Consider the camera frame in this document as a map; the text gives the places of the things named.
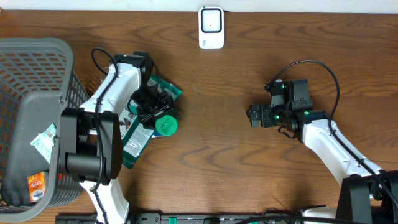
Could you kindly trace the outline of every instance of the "wooden table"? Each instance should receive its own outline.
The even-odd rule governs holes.
[[[277,128],[252,128],[250,104],[282,67],[317,59],[341,87],[335,121],[345,136],[386,170],[398,168],[398,16],[372,14],[225,14],[225,45],[198,46],[195,12],[4,11],[0,37],[57,37],[75,55],[85,88],[98,87],[93,47],[112,54],[150,52],[183,90],[180,128],[153,139],[132,170],[122,168],[123,193],[134,211],[261,213],[276,207],[335,207],[340,187],[321,160]],[[107,59],[100,61],[103,65]],[[318,65],[283,76],[307,78],[315,107],[331,110],[335,84]],[[59,213],[93,213],[86,193],[48,208],[31,223]]]

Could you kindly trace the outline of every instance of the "gray plastic basket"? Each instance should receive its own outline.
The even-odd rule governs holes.
[[[23,222],[81,192],[78,182],[58,173],[59,138],[50,164],[30,145],[51,124],[59,136],[63,109],[88,99],[72,67],[72,50],[62,40],[0,39],[0,222]],[[46,193],[33,204],[27,177],[41,171],[49,172]]]

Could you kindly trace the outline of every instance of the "plastic mesh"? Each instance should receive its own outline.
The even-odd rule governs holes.
[[[61,91],[69,84],[67,106],[79,107],[88,99],[79,79],[72,72],[65,74],[67,59],[64,55],[40,49],[39,51],[0,51],[0,187],[11,148],[20,102],[32,91]],[[63,83],[70,75],[70,83]],[[66,205],[79,196],[81,188],[70,177],[60,175],[49,207]],[[29,207],[7,205],[0,196],[0,212],[22,212]]]

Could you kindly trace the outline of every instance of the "black cable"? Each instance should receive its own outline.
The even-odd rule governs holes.
[[[333,130],[332,126],[331,126],[331,122],[333,121],[333,115],[335,114],[336,108],[337,108],[337,104],[338,104],[338,100],[340,99],[340,86],[338,84],[338,80],[337,77],[335,75],[335,73],[327,66],[325,65],[323,62],[317,61],[317,60],[299,60],[297,62],[293,62],[290,65],[284,67],[275,77],[273,80],[271,80],[267,85],[266,85],[266,89],[269,89],[274,83],[275,81],[280,77],[280,75],[286,71],[289,67],[299,64],[299,63],[304,63],[304,62],[312,62],[312,63],[317,63],[319,65],[321,65],[322,67],[324,67],[326,70],[328,70],[328,72],[330,73],[330,75],[332,75],[335,83],[336,83],[336,100],[335,100],[335,104],[333,105],[333,108],[331,110],[330,113],[330,117],[328,119],[328,126],[329,126],[329,130],[331,132],[331,134],[333,135],[333,137],[335,137],[335,139],[341,144],[341,146],[343,146],[343,148],[358,162],[359,166],[363,166],[373,177],[373,179],[381,186],[381,188],[385,191],[385,193],[387,194],[387,196],[391,199],[392,203],[396,206],[396,208],[398,208],[398,201],[395,198],[395,196],[391,193],[391,191],[387,188],[387,186],[383,183],[383,181],[381,181],[381,179],[376,175],[375,172],[373,172],[373,170],[364,163],[364,159],[360,159],[348,146],[346,146],[343,141],[337,136],[336,131]]]
[[[267,208],[263,213],[262,213],[262,217],[265,217],[265,215],[268,213],[268,211],[269,210],[276,210],[276,211],[278,211],[278,213],[280,214],[280,215],[282,215],[283,216],[283,214],[280,212],[280,210],[278,209],[278,208]]]
[[[99,50],[103,53],[105,53],[112,61],[112,64],[114,65],[114,69],[115,69],[115,73],[113,75],[112,80],[109,82],[109,84],[105,87],[105,89],[102,91],[102,93],[99,95],[99,97],[97,98],[97,102],[95,105],[95,113],[94,113],[94,117],[95,117],[95,129],[97,130],[97,138],[98,138],[98,147],[99,147],[99,176],[98,176],[98,180],[97,183],[95,184],[95,186],[90,189],[91,192],[94,193],[95,198],[97,200],[97,203],[99,205],[99,208],[101,209],[103,216],[104,216],[104,221],[105,224],[108,224],[108,218],[106,217],[106,212],[104,207],[102,206],[101,200],[98,197],[98,187],[101,184],[101,180],[102,180],[102,176],[103,176],[103,167],[105,164],[105,158],[104,158],[104,149],[103,149],[103,144],[102,144],[102,137],[101,137],[101,130],[100,130],[100,117],[98,116],[98,112],[100,110],[100,106],[102,104],[102,99],[105,95],[105,93],[107,92],[107,90],[110,88],[110,86],[114,83],[114,81],[118,78],[119,76],[119,69],[118,69],[118,65],[116,63],[116,61],[114,60],[114,58],[112,57],[112,55],[107,52],[105,49],[102,49],[100,47],[95,47],[92,51],[91,51],[91,59],[93,59],[93,62],[95,64],[95,66],[101,70],[102,73],[106,74],[104,70],[101,69],[101,67],[97,64],[95,57],[94,57],[94,53]]]
[[[282,132],[282,129],[286,129],[285,126],[281,126],[278,128],[278,132],[281,134],[284,134],[286,137],[291,138],[291,139],[295,139],[296,138],[296,134],[294,133],[293,136],[290,136],[289,134],[287,134],[285,131]]]
[[[130,113],[134,114],[134,113],[131,111],[131,108],[130,108],[130,106],[131,106],[131,101],[132,101],[132,97],[130,97],[130,100],[127,102],[127,110],[128,110]]]
[[[164,78],[163,78],[163,73],[159,70],[159,68],[157,67],[157,65],[156,65],[155,63],[154,63],[154,67],[155,67],[155,69],[156,69],[156,71],[157,71],[157,74],[156,74],[156,72],[155,72],[155,75],[157,75],[159,78],[161,78],[161,79],[164,80]]]
[[[94,195],[95,195],[95,199],[97,199],[98,206],[99,206],[99,208],[100,208],[101,211],[102,211],[102,216],[104,217],[105,224],[108,224],[108,223],[109,223],[108,217],[106,216],[105,208],[104,208],[104,206],[103,206],[102,203],[101,203],[100,196],[98,196],[98,192],[95,191],[95,192],[94,192]]]
[[[235,224],[250,224],[252,222],[260,222],[260,221],[290,221],[290,222],[319,222],[319,223],[331,223],[331,224],[359,224],[358,222],[352,222],[348,220],[338,220],[334,218],[320,218],[320,217],[298,217],[291,215],[269,215],[266,217],[256,217],[256,218],[248,218],[246,220],[237,222]]]

